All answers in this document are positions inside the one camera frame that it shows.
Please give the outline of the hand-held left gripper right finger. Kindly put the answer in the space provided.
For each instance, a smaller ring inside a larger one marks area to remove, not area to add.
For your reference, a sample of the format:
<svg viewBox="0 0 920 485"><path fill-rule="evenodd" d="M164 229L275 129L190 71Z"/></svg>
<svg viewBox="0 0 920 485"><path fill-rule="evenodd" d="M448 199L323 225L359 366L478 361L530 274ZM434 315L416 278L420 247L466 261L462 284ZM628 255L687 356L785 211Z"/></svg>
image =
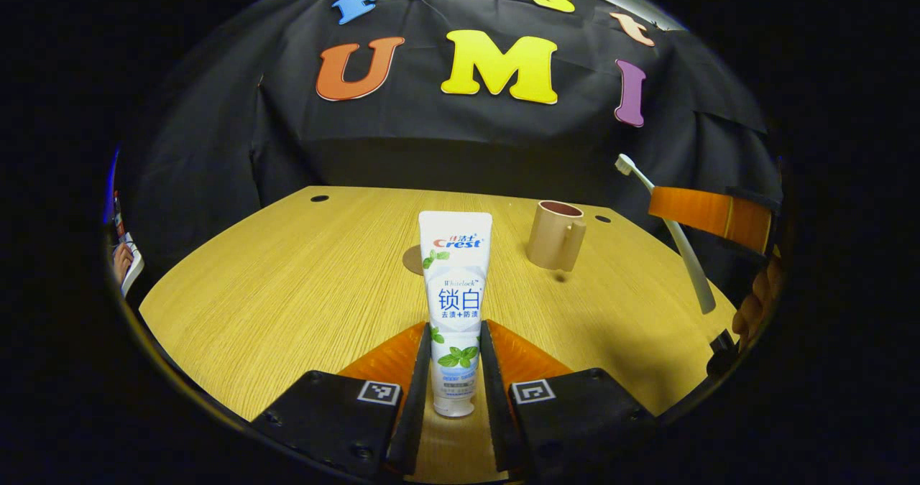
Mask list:
<svg viewBox="0 0 920 485"><path fill-rule="evenodd" d="M513 481L607 481L658 420L604 369L573 371L509 328L481 325L496 468Z"/></svg>

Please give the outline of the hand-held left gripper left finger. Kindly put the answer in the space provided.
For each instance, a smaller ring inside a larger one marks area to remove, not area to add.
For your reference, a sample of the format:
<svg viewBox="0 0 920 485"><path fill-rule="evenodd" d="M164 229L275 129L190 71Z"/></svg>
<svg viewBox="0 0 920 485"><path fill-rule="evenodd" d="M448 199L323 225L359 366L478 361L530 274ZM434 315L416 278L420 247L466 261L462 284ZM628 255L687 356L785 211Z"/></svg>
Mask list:
<svg viewBox="0 0 920 485"><path fill-rule="evenodd" d="M416 471L430 344L430 326L420 322L336 374L307 371L252 427L358 481L400 481Z"/></svg>

